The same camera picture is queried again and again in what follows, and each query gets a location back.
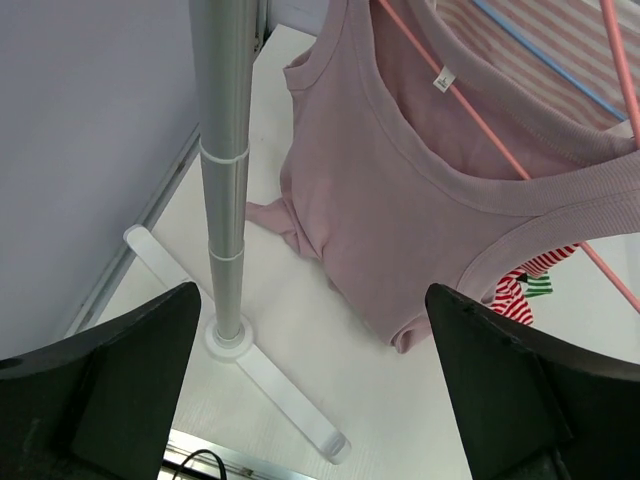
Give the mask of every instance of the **blue wire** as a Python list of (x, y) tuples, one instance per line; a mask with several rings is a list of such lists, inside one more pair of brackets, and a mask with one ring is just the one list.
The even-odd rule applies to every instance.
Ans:
[(555, 60), (553, 60), (549, 55), (544, 53), (538, 47), (536, 47), (530, 40), (525, 38), (518, 30), (516, 30), (507, 20), (505, 20), (498, 12), (496, 12), (493, 8), (487, 5), (483, 0), (472, 0), (473, 3), (480, 8), (487, 16), (489, 16), (494, 22), (496, 22), (502, 29), (511, 35), (515, 40), (520, 43), (524, 48), (533, 53), (538, 59), (547, 64), (553, 71), (555, 71), (558, 75), (564, 78), (566, 81), (571, 83), (574, 87), (584, 93), (587, 97), (593, 100), (595, 103), (604, 108), (611, 115), (616, 117), (621, 122), (627, 119), (627, 116), (622, 113), (620, 110), (615, 108), (610, 103), (607, 103), (606, 100), (603, 100), (597, 93), (591, 90), (589, 87), (580, 83), (575, 77), (573, 77), (569, 72), (567, 72), (564, 68), (558, 65)]

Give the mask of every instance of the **pink rod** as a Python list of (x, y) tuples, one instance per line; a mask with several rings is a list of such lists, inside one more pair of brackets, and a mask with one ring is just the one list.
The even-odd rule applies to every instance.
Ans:
[(616, 7), (613, 0), (600, 0), (600, 8), (602, 8), (604, 26), (607, 29), (609, 45), (613, 52), (613, 61), (616, 64), (616, 72), (618, 73), (618, 80), (624, 96), (624, 103), (627, 106), (627, 113), (631, 121), (631, 129), (636, 139), (636, 146), (640, 148), (640, 107), (638, 107), (638, 98), (633, 86), (627, 55), (624, 51), (624, 42), (620, 33)]
[[(424, 47), (420, 44), (415, 35), (411, 32), (409, 27), (404, 23), (404, 21), (400, 18), (400, 16), (395, 12), (393, 7), (389, 4), (388, 0), (378, 0), (382, 7), (387, 11), (389, 16), (395, 22), (395, 24), (400, 28), (402, 33), (407, 37), (407, 39), (411, 42), (411, 44), (416, 48), (418, 53), (426, 60), (426, 62), (431, 66), (435, 73), (440, 73), (440, 66), (436, 63), (436, 61), (429, 55)], [(520, 165), (520, 163), (516, 160), (516, 158), (511, 154), (509, 149), (500, 141), (498, 136), (491, 130), (491, 127), (487, 125), (487, 123), (483, 120), (478, 112), (471, 106), (471, 104), (467, 101), (467, 99), (462, 95), (460, 90), (455, 85), (451, 85), (449, 90), (456, 99), (460, 102), (460, 104), (464, 107), (464, 109), (471, 115), (471, 117), (475, 120), (478, 126), (482, 129), (482, 131), (489, 137), (489, 139), (493, 142), (493, 144), (500, 150), (500, 153), (504, 155), (507, 161), (515, 168), (518, 174), (525, 180), (530, 180), (531, 175), (527, 173), (527, 171)], [(635, 133), (636, 141), (640, 138), (638, 133)], [(631, 304), (631, 306), (640, 313), (640, 300), (633, 294), (633, 292), (624, 284), (622, 280), (615, 274), (613, 270), (605, 263), (602, 258), (595, 252), (591, 245), (586, 242), (579, 244), (582, 250), (593, 260), (593, 263), (604, 273), (604, 275), (613, 283), (613, 285), (620, 291), (620, 293), (627, 299), (627, 301)]]

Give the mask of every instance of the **metal pole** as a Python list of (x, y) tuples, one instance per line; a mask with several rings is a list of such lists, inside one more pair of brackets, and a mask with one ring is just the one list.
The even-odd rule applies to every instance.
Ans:
[(190, 0), (218, 336), (242, 340), (240, 300), (257, 0)]

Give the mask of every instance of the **tank top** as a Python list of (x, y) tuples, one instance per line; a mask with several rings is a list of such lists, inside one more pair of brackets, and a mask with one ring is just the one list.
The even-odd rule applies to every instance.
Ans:
[(544, 252), (640, 231), (640, 152), (542, 103), (468, 49), (425, 0), (396, 11), (534, 177), (522, 181), (375, 0), (331, 0), (285, 68), (282, 197), (247, 217), (318, 259), (379, 338), (429, 335), (432, 283), (490, 304)]

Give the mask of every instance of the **white stand foot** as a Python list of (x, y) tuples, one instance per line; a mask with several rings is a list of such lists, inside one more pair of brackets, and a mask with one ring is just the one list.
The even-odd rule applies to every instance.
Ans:
[[(125, 232), (124, 239), (166, 288), (193, 281), (146, 228), (134, 225)], [(198, 288), (202, 310), (214, 311), (211, 297)], [(349, 440), (255, 345), (253, 329), (244, 317), (242, 325), (240, 338), (225, 341), (217, 335), (214, 316), (205, 330), (205, 345), (211, 355), (223, 362), (237, 362), (327, 460), (336, 465), (342, 463), (351, 451)]]

